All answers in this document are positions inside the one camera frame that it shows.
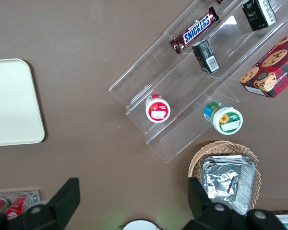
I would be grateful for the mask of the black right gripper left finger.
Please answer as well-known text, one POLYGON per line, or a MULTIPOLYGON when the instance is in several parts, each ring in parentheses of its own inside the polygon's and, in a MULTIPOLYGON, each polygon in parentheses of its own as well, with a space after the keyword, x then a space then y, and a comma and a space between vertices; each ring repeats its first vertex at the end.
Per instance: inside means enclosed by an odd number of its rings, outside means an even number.
POLYGON ((70 178, 47 204, 31 207, 10 220, 0 213, 0 230, 63 230, 79 204, 79 179, 70 178))

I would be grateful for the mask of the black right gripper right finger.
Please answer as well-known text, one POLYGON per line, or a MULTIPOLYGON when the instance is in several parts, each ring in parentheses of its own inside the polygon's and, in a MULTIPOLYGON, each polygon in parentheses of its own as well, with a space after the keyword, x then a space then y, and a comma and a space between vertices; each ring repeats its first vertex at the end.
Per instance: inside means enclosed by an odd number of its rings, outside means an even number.
POLYGON ((222 203, 213 203, 196 177, 188 178, 188 203, 193 219, 185 230, 284 230, 270 211, 252 209, 240 215, 222 203))

